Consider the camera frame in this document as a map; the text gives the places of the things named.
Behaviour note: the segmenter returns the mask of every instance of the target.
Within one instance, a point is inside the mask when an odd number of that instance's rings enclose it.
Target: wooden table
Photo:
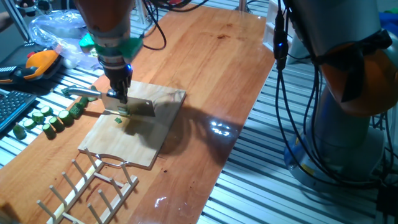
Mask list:
[[[167,47],[141,50],[133,62],[133,79],[186,90],[187,98],[152,170],[128,168],[139,183],[113,223],[195,223],[274,62],[262,44],[265,18],[200,7],[189,13],[169,12],[159,23]],[[163,41],[155,32],[144,43],[160,47]],[[95,85],[106,91],[109,81],[102,76]],[[71,160],[83,170],[89,168],[87,156],[77,147],[103,110],[100,101],[91,103],[53,141],[41,134],[3,167],[2,209],[21,223],[45,223],[49,216],[36,200],[54,211],[60,201],[49,185],[66,197],[71,188],[61,172],[77,183],[81,175]],[[213,122],[228,127],[229,133],[218,134]],[[126,181],[121,169],[105,167],[101,172]],[[94,223],[86,205],[93,204],[99,212],[106,208],[99,189],[109,198],[116,195],[111,185],[94,180],[70,214]]]

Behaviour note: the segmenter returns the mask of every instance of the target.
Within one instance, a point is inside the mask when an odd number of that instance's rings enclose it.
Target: cutting board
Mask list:
[[[185,91],[142,82],[131,82],[129,96],[152,100],[156,117],[130,118],[107,111],[98,118],[78,149],[92,155],[128,162],[150,169],[185,98]],[[115,122],[121,118],[122,123]]]

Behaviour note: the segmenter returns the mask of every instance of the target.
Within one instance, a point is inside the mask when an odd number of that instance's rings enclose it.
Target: orange object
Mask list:
[[[26,68],[36,67],[35,73],[25,76],[26,80],[43,75],[45,71],[54,63],[58,58],[58,53],[54,50],[46,50],[33,54],[26,62]]]
[[[342,103],[348,71],[328,64],[321,70],[331,94],[345,113],[353,116],[373,116],[392,108],[398,100],[398,68],[382,51],[364,56],[365,74],[362,94],[355,100]]]

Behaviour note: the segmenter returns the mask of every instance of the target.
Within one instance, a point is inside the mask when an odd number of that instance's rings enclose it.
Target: cucumber piece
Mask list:
[[[115,118],[114,120],[115,120],[118,124],[122,123],[122,119],[120,119],[120,118]]]
[[[88,97],[83,96],[79,103],[82,103],[84,107],[86,107],[88,105]]]
[[[49,107],[49,106],[43,107],[43,108],[40,110],[40,112],[41,112],[44,116],[51,116],[52,113],[53,113],[52,108]]]
[[[69,97],[69,96],[70,96],[70,94],[69,94],[69,88],[77,88],[77,86],[76,86],[76,85],[72,85],[72,86],[68,86],[68,87],[64,88],[63,90],[61,90],[62,94],[63,94],[64,96],[66,96],[66,97]]]
[[[49,140],[54,139],[57,136],[54,129],[52,129],[49,124],[43,125],[43,131]]]
[[[57,117],[50,118],[50,124],[55,128],[57,132],[65,130],[65,126],[58,120]]]
[[[12,132],[14,133],[15,137],[18,140],[23,140],[26,138],[25,129],[19,124],[14,126],[14,128],[12,129]]]
[[[91,89],[91,90],[95,90],[95,91],[97,91],[97,87],[95,87],[94,85],[93,85],[93,86],[91,86],[91,87],[90,87],[90,89]],[[98,100],[98,98],[97,98],[97,97],[89,97],[89,98],[88,98],[88,101],[90,101],[90,102],[92,102],[92,101],[96,101],[96,100]]]
[[[73,122],[75,122],[75,120],[72,118],[69,111],[67,110],[61,111],[59,114],[59,118],[63,122],[63,125],[65,125],[66,127],[73,125]]]
[[[82,103],[75,103],[69,110],[70,115],[74,119],[78,119],[84,112],[85,107]]]
[[[42,113],[33,113],[32,114],[32,119],[34,122],[37,124],[42,124],[44,123],[44,115]]]
[[[36,122],[34,121],[34,120],[32,120],[32,119],[27,119],[25,122],[24,122],[24,127],[26,128],[26,129],[28,129],[28,130],[32,130],[32,129],[34,129],[35,127],[36,127]]]

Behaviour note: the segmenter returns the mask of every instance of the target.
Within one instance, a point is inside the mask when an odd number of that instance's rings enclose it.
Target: wooden peg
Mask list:
[[[97,212],[94,210],[93,206],[89,203],[87,207],[90,209],[91,213],[93,214],[95,220],[97,220],[98,224],[102,224],[102,221],[98,216]]]
[[[93,167],[94,167],[95,169],[97,169],[97,165],[95,164],[94,159],[93,159],[93,157],[91,156],[91,154],[90,154],[88,148],[87,148],[87,147],[84,147],[84,150],[85,150],[85,152],[86,152],[86,154],[87,154],[87,156],[88,156],[88,159],[89,159],[90,162],[92,163]]]
[[[102,200],[104,200],[106,206],[108,207],[109,211],[112,212],[113,208],[108,199],[105,197],[104,192],[102,190],[98,190],[99,195],[101,196]]]
[[[57,198],[63,203],[63,206],[67,206],[67,201],[62,198],[62,196],[58,193],[58,190],[55,189],[54,186],[50,185],[50,190],[57,196]]]
[[[123,196],[123,194],[122,194],[122,192],[120,191],[119,187],[116,185],[114,179],[111,177],[111,178],[109,178],[109,180],[111,181],[111,183],[112,183],[114,189],[116,190],[116,192],[118,193],[118,195],[120,196],[120,199],[121,199],[122,196]]]
[[[69,179],[69,177],[67,176],[67,173],[62,172],[62,175],[63,175],[63,178],[65,178],[65,180],[67,180],[68,184],[72,187],[72,189],[77,194],[77,188],[76,188],[75,184],[73,184],[73,182]]]
[[[83,170],[80,168],[79,164],[77,164],[76,160],[72,159],[72,163],[75,165],[76,169],[79,171],[79,173],[83,176],[84,180],[87,181],[86,174],[83,172]]]
[[[47,214],[51,216],[53,222],[55,222],[55,220],[56,220],[57,218],[55,217],[54,213],[52,213],[52,212],[49,210],[49,208],[47,208],[47,206],[45,206],[45,205],[43,204],[43,202],[42,202],[41,200],[38,200],[36,203],[37,203],[45,212],[47,212]]]
[[[124,165],[124,162],[121,162],[120,165],[122,166],[122,170],[124,172],[124,175],[127,178],[127,181],[129,182],[129,184],[132,184],[132,181],[131,181],[131,178],[129,176],[129,173],[127,172],[127,169],[126,169],[126,165]]]

